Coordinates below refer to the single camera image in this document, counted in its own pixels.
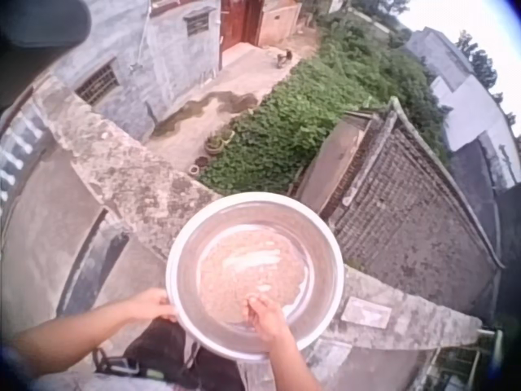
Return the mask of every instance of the grain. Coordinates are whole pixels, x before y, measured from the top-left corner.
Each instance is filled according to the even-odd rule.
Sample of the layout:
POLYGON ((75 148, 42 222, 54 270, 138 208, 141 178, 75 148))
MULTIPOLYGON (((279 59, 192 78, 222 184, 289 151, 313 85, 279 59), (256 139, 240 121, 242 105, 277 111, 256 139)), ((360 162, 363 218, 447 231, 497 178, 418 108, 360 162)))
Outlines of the grain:
POLYGON ((216 320, 239 323, 248 295, 263 292, 290 305, 304 277, 304 262, 290 240, 268 229, 238 231, 220 239, 202 260, 199 294, 216 320))

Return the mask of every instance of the bowl rim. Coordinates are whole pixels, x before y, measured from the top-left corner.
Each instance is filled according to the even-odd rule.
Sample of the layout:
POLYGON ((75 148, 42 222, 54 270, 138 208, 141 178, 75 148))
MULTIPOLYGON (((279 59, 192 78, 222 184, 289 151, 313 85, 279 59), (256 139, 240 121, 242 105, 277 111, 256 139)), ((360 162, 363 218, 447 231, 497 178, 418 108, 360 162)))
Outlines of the bowl rim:
POLYGON ((239 193, 234 195, 228 195, 219 200, 215 200, 212 203, 206 205, 200 211, 198 211, 179 231, 176 239, 174 240, 170 249, 169 258, 166 267, 166 290, 169 295, 169 300, 174 304, 177 311, 177 321, 183 326, 185 331, 193 336, 199 343, 204 345, 206 348, 212 350, 216 354, 231 358, 233 360, 242 361, 263 361, 268 358, 267 353, 252 354, 244 353, 238 350, 226 348, 225 346, 219 345, 214 342, 211 338, 205 336, 188 318, 186 311, 184 310, 180 297, 179 291, 174 288, 177 283, 177 266, 182 250, 190 238, 192 233, 208 218, 215 213, 222 211, 223 209, 229 208, 230 206, 245 204, 250 202, 272 202, 275 204, 281 204, 290 208, 293 208, 299 213, 302 213, 320 230, 325 236, 327 242, 331 246, 333 252, 332 262, 336 264, 336 276, 335 276, 335 290, 333 292, 333 298, 331 300, 331 306, 322 318, 321 322, 317 325, 315 330, 310 332, 307 336, 299 339, 297 347, 299 350, 306 348, 311 345, 327 328, 331 320, 336 314, 339 308, 340 301, 342 299, 342 293, 344 291, 344 262, 342 259, 342 253, 340 247, 336 241, 335 236, 331 232, 327 224, 310 208, 300 203, 297 200, 286 197, 285 195, 279 195, 274 193, 252 191, 246 193, 239 193))

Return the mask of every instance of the hand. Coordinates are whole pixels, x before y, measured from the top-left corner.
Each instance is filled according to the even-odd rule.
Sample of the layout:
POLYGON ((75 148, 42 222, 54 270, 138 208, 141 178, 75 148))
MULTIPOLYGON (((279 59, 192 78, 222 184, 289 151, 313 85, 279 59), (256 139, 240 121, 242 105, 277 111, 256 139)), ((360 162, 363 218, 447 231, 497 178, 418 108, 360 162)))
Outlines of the hand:
POLYGON ((243 317, 252 324, 269 349, 283 340, 293 340, 280 305, 266 295, 251 296, 245 300, 243 317))
POLYGON ((176 322, 176 310, 169 303, 169 297, 164 289, 150 288, 130 297, 124 303, 128 306, 129 314, 135 320, 152 320, 164 318, 176 322))

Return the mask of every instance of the sky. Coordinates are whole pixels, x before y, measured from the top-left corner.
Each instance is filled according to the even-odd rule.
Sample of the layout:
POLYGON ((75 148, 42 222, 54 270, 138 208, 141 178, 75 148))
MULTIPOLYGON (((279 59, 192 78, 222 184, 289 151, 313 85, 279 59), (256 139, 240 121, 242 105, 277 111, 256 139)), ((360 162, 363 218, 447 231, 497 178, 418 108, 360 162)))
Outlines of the sky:
POLYGON ((428 26, 456 42, 461 30, 487 51, 497 70, 493 94, 503 92, 505 113, 517 115, 513 126, 521 134, 521 24, 504 0, 411 0, 410 11, 399 16, 412 30, 428 26))

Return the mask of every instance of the person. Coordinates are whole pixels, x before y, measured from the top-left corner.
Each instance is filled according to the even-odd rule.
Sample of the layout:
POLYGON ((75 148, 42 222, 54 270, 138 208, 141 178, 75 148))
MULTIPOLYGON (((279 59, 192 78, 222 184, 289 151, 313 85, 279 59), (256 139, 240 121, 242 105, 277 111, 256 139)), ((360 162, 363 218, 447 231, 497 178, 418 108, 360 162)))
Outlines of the person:
MULTIPOLYGON (((243 303, 243 316, 266 345, 277 391, 321 389, 277 303, 265 295, 251 296, 243 303)), ((21 332, 10 348, 2 348, 2 373, 10 375, 11 387, 31 378, 36 379, 32 384, 36 389, 58 391, 244 390, 236 362, 205 348, 192 346, 188 366, 185 342, 186 334, 177 323, 176 311, 169 304, 166 291, 152 288, 127 300, 85 314, 53 319, 21 332), (139 320, 152 322, 122 357, 108 358, 97 349, 123 326, 139 320), (94 374, 69 370, 93 351, 94 374), (5 365, 16 370, 7 371, 5 365)))

